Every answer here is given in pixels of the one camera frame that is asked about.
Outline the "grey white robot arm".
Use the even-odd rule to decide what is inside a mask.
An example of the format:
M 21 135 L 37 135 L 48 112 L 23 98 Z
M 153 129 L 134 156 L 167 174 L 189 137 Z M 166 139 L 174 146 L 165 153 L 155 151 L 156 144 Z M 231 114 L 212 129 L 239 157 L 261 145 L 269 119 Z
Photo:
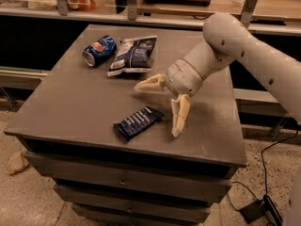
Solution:
M 137 91 L 171 91 L 172 130 L 178 137 L 189 113 L 189 98 L 203 82 L 233 61 L 239 61 L 269 91 L 277 102 L 301 122 L 301 62 L 255 38 L 228 13 L 210 16 L 203 26 L 204 41 L 165 73 L 157 73 L 135 86 Z

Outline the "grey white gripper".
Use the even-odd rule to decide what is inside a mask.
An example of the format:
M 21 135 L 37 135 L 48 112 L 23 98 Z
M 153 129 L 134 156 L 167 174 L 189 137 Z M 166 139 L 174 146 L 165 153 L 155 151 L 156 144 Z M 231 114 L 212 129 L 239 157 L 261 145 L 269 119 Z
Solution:
M 167 87 L 177 99 L 171 100 L 173 114 L 173 137 L 178 137 L 183 130 L 190 110 L 189 96 L 194 96 L 201 88 L 203 80 L 195 68 L 183 59 L 176 60 L 167 68 L 166 74 L 157 73 L 135 85 L 135 91 L 155 92 L 164 91 Z

